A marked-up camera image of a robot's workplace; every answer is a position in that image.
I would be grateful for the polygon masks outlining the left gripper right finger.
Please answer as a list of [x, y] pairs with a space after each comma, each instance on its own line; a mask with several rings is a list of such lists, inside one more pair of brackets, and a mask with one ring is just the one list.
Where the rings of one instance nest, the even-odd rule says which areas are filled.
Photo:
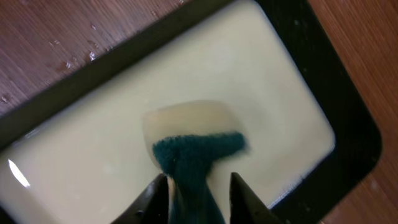
[[229, 204], [230, 224], [282, 224], [237, 172], [231, 173]]

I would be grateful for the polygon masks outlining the green yellow sponge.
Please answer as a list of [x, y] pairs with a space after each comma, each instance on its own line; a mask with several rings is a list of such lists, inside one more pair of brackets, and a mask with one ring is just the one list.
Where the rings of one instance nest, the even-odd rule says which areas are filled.
[[207, 178], [213, 164], [247, 146], [225, 103], [196, 100], [148, 112], [142, 120], [153, 163], [167, 176], [169, 223], [224, 223]]

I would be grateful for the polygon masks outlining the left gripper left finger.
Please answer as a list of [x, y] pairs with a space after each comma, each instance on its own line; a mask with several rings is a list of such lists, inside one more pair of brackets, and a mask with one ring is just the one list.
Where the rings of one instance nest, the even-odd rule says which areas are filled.
[[111, 224], [168, 224], [169, 188], [167, 177], [159, 174]]

